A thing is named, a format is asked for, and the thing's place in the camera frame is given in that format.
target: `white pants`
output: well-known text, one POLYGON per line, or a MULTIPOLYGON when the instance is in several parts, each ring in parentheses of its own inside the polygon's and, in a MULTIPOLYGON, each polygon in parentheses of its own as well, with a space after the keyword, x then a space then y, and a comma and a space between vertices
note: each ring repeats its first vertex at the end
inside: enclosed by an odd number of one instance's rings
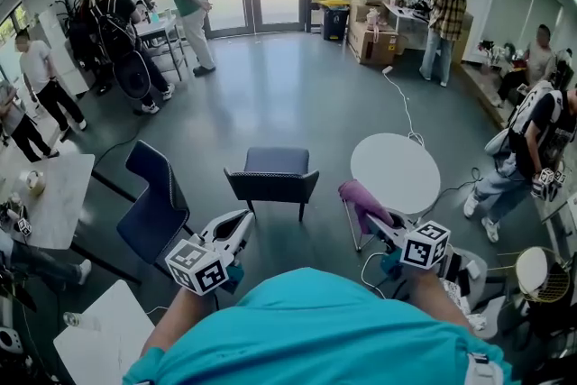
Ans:
POLYGON ((194 13, 182 17, 182 26, 188 43, 197 55, 200 66, 212 69, 215 63, 206 43, 205 31, 202 29, 205 24, 205 16, 206 11, 199 8, 194 13))

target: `black hair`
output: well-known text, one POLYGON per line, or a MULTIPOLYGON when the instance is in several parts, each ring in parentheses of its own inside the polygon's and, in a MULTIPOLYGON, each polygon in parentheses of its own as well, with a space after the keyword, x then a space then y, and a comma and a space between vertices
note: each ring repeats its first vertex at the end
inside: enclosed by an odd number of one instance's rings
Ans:
POLYGON ((544 24, 539 24, 539 27, 537 28, 537 30, 542 30, 545 31, 547 33, 547 35, 549 36, 549 39, 551 39, 551 30, 545 26, 544 24))
POLYGON ((18 40, 18 38, 20 37, 24 37, 27 40, 30 40, 30 34, 28 33, 28 29, 21 29, 20 31, 18 31, 16 33, 16 40, 18 40))

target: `purple cloth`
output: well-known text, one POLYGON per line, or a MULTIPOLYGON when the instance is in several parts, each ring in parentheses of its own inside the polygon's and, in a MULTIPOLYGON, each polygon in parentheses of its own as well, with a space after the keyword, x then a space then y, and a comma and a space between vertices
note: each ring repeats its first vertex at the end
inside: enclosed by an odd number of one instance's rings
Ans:
POLYGON ((361 233, 370 233, 369 225, 367 224, 367 214, 375 215, 387 226, 392 227, 394 225, 393 217, 390 216, 387 209, 358 180, 345 181, 339 187, 339 194, 342 200, 354 203, 354 211, 359 219, 361 233))

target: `black pants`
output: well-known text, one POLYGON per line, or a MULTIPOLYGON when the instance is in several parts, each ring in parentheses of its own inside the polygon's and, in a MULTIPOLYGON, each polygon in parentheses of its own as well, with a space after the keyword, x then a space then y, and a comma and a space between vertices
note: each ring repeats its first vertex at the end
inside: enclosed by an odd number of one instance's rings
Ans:
POLYGON ((22 150, 26 159, 30 162, 40 160, 38 155, 32 149, 30 142, 33 142, 44 156, 50 154, 50 146, 44 142, 42 135, 40 135, 40 132, 36 130, 32 119, 27 115, 23 117, 22 121, 12 132, 12 139, 16 143, 16 146, 22 150))
POLYGON ((69 128, 69 122, 66 120, 66 116, 60 110, 58 103, 63 105, 66 110, 72 116, 72 119, 79 124, 84 121, 84 116, 80 112, 80 108, 76 103, 70 98, 69 94, 66 93, 64 88, 60 85, 59 81, 55 78, 51 80, 46 87, 43 88, 36 95, 41 105, 46 108, 46 111, 50 113, 56 122, 58 123, 61 131, 65 131, 69 128))
MULTIPOLYGON (((166 92, 169 89, 169 84, 167 84, 166 79, 162 76, 159 67, 154 64, 154 61, 152 61, 152 58, 145 49, 141 49, 140 54, 144 60, 146 69, 151 76, 151 84, 153 84, 158 91, 166 92)), ((154 104, 150 92, 141 101, 147 106, 152 106, 154 104)))
POLYGON ((47 282, 78 284, 80 281, 79 266, 57 261, 48 253, 17 241, 14 241, 10 263, 13 268, 27 274, 40 276, 47 282))
POLYGON ((517 88, 521 84, 527 84, 527 78, 525 77, 525 71, 514 71, 509 72, 503 78, 503 82, 501 83, 501 87, 499 88, 499 96, 501 100, 505 101, 508 96, 508 92, 511 91, 511 88, 517 88))

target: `woman in plaid shirt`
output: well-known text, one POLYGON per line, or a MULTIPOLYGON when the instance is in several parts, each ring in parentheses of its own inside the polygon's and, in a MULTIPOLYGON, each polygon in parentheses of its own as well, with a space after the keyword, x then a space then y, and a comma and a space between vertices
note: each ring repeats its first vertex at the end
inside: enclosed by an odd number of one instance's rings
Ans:
POLYGON ((441 47, 439 63, 441 87, 447 87, 453 44, 461 37, 463 16, 467 10, 467 0, 431 0, 429 35, 426 39, 425 56, 419 72, 425 80, 431 80, 436 50, 441 47))

